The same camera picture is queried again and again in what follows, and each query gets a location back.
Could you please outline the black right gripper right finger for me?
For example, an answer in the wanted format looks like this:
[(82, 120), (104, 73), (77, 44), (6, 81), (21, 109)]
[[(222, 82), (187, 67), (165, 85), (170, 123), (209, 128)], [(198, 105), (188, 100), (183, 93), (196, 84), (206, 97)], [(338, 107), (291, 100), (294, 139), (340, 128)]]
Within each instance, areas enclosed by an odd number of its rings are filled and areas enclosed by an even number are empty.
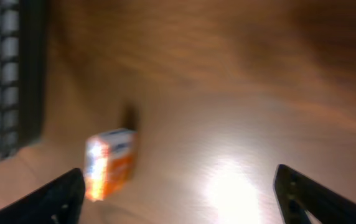
[(307, 213), (325, 224), (356, 224), (356, 203), (287, 165), (277, 166), (274, 191), (285, 224), (310, 223)]

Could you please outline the grey plastic mesh basket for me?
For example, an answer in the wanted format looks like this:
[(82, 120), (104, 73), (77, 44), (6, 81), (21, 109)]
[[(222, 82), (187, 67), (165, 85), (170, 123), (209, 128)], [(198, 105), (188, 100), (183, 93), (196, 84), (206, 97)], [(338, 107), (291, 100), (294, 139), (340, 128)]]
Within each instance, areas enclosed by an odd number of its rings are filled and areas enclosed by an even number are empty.
[(46, 0), (0, 0), (0, 162), (42, 132), (48, 8)]

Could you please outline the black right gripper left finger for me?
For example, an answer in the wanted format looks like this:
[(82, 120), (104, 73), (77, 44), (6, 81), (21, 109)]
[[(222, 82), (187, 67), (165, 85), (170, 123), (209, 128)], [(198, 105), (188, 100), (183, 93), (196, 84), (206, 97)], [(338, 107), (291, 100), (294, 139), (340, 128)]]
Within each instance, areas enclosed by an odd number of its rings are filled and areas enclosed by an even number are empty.
[(0, 224), (77, 224), (84, 196), (82, 171), (74, 168), (0, 209)]

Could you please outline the small orange carton box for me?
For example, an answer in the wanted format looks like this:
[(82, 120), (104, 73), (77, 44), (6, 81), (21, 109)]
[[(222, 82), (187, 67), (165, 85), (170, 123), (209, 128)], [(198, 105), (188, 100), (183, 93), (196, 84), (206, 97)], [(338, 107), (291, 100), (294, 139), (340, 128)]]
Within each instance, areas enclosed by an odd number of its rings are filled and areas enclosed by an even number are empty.
[(136, 131), (120, 128), (96, 134), (86, 141), (85, 196), (102, 201), (123, 188), (134, 167)]

